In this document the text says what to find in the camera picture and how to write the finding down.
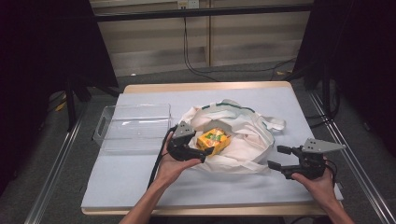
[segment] clear plastic container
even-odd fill
[[[107,106],[93,140],[107,154],[157,154],[170,125],[170,105]]]

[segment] yellow object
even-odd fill
[[[209,132],[202,134],[197,139],[197,147],[201,150],[214,147],[213,153],[209,155],[209,157],[220,154],[220,152],[230,145],[230,143],[231,136],[220,128],[212,129]]]

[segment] gray floor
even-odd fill
[[[269,80],[272,71],[244,72],[239,70],[262,70],[274,66],[276,63],[254,63],[236,66],[223,66],[217,70],[233,70],[231,72],[210,73],[209,76],[219,81],[254,81]],[[289,70],[292,64],[281,70]],[[274,80],[282,76],[275,75]],[[139,83],[170,83],[170,82],[207,82],[206,77],[198,77],[188,70],[142,75],[136,77],[119,77],[120,90],[129,84]],[[301,80],[291,82],[299,103],[307,116],[316,115],[318,112],[312,104],[308,92],[304,90]],[[46,204],[46,210],[41,223],[117,223],[119,216],[114,217],[88,217],[81,213],[80,204],[96,160],[99,146],[92,141],[93,130],[100,118],[101,111],[106,105],[114,105],[117,99],[105,95],[99,90],[90,89],[93,97],[89,103],[78,103],[78,109],[87,106],[87,111],[81,121],[78,136],[67,155],[61,175]],[[320,122],[320,119],[310,119],[310,124]],[[396,159],[391,157],[375,133],[364,128],[362,119],[344,97],[341,100],[340,111],[335,122],[350,144],[356,157],[359,159],[365,172],[375,183],[380,194],[386,200],[391,213],[396,211]],[[22,164],[17,179],[11,181],[0,198],[0,223],[23,223],[32,208],[35,198],[46,181],[52,164],[58,156],[67,135],[66,110],[55,112],[51,110],[44,128],[37,139],[36,145],[30,150],[31,155]],[[313,129],[314,136],[318,139],[332,141],[325,125]],[[343,204],[356,223],[381,223],[359,183],[350,172],[348,165],[340,153],[328,156],[336,161],[339,175],[338,181],[342,185],[345,197]],[[296,217],[286,217],[286,222],[291,223]],[[298,222],[311,223],[307,220]]]

